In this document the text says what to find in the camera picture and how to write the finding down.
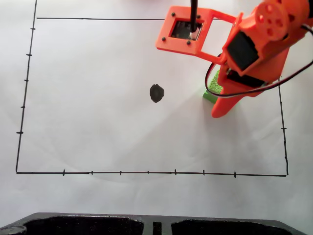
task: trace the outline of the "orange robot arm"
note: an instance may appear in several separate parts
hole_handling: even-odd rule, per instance
[[[194,55],[221,65],[218,84],[223,87],[222,94],[248,92],[271,84],[282,73],[289,47],[306,34],[307,31],[301,26],[313,26],[309,0],[265,0],[248,17],[242,17],[242,13],[234,17],[213,9],[198,8],[197,25],[200,32],[195,40],[191,40],[188,34],[190,7],[172,6],[156,47]],[[233,24],[220,56],[202,51],[214,18]],[[212,116],[219,118],[244,96],[259,94],[254,92],[231,98],[219,97]]]

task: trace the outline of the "square frame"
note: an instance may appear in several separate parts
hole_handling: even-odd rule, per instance
[[[279,101],[280,101],[280,110],[281,110],[281,117],[282,117],[282,130],[283,130],[283,136],[284,136],[284,150],[285,150],[285,161],[286,161],[286,174],[285,175],[278,175],[278,174],[241,174],[241,173],[211,173],[211,172],[205,172],[204,170],[202,172],[184,172],[184,171],[86,171],[86,172],[66,172],[65,169],[60,172],[20,172],[18,171],[19,166],[19,158],[20,158],[20,149],[21,149],[21,142],[22,142],[22,135],[23,135],[23,123],[24,123],[24,114],[25,114],[25,108],[26,108],[26,96],[27,96],[27,87],[29,82],[29,68],[30,68],[30,58],[32,56],[32,44],[33,44],[33,36],[34,36],[34,30],[35,28],[35,19],[36,19],[36,10],[37,10],[37,1],[35,0],[35,8],[34,8],[34,16],[33,16],[33,24],[31,27],[32,33],[31,33],[31,40],[30,40],[30,47],[29,47],[29,53],[26,54],[28,56],[28,63],[27,63],[27,73],[26,73],[26,79],[25,81],[25,90],[24,90],[24,100],[22,108],[22,119],[21,119],[21,128],[17,132],[19,134],[19,143],[18,143],[18,152],[17,152],[17,159],[16,159],[16,168],[15,172],[16,174],[61,174],[65,176],[66,174],[195,174],[195,175],[229,175],[234,176],[235,178],[237,176],[266,176],[266,177],[286,177],[289,175],[288,172],[288,158],[287,158],[287,147],[286,147],[286,127],[284,124],[284,115],[283,115],[283,106],[282,106],[282,98],[281,98],[281,91],[280,86],[278,87],[279,92]],[[112,21],[112,20],[118,20],[118,21],[163,21],[164,19],[100,19],[100,18],[37,18],[37,19],[54,19],[54,20],[103,20],[103,21]]]

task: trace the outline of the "white surface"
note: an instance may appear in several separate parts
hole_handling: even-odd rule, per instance
[[[199,6],[237,15],[258,2]],[[189,1],[38,0],[37,17],[164,18],[173,4]],[[16,175],[33,8],[34,0],[0,3],[0,226],[51,211],[273,219],[311,234],[312,69],[282,86],[287,178]],[[227,26],[214,24],[205,49],[217,54]],[[161,25],[36,20],[19,171],[285,174],[278,91],[245,98],[213,119],[201,97],[209,63],[158,51]],[[307,36],[291,49],[283,75],[312,59],[312,42]],[[165,90],[157,104],[153,84]]]

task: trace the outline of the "black dot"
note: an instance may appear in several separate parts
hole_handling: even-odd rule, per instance
[[[164,96],[164,89],[160,87],[158,84],[152,85],[150,88],[150,97],[154,103],[158,103],[162,100]]]

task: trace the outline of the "black wire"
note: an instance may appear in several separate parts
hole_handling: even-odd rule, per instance
[[[196,32],[197,24],[197,8],[198,8],[198,0],[190,0],[191,3],[191,13],[190,13],[190,23],[191,23],[191,32]]]
[[[307,26],[307,25],[302,25],[301,26],[302,29],[310,32],[313,36],[313,30]],[[250,91],[246,91],[246,92],[240,92],[240,93],[231,93],[231,94],[218,94],[218,93],[215,93],[215,92],[212,92],[211,90],[209,90],[208,86],[207,86],[207,81],[208,81],[208,78],[209,78],[209,75],[210,73],[212,72],[213,68],[215,67],[216,64],[212,63],[206,73],[206,76],[205,76],[205,87],[207,89],[207,91],[209,93],[211,93],[212,95],[215,95],[215,96],[218,96],[218,97],[233,97],[233,96],[238,96],[238,95],[242,95],[242,94],[251,94],[251,93],[256,93],[256,92],[264,92],[264,91],[267,91],[267,90],[270,90],[270,89],[273,89],[275,87],[278,87],[282,84],[284,84],[285,82],[288,82],[290,79],[296,77],[299,73],[303,72],[304,70],[306,70],[308,67],[310,67],[311,65],[313,64],[313,60],[308,63],[306,66],[304,66],[303,68],[299,69],[297,72],[293,73],[292,75],[286,77],[285,79],[279,81],[279,82],[276,82],[274,84],[271,84],[271,85],[268,85],[266,87],[260,87],[260,88],[256,88],[256,89],[253,89],[253,90],[250,90]]]

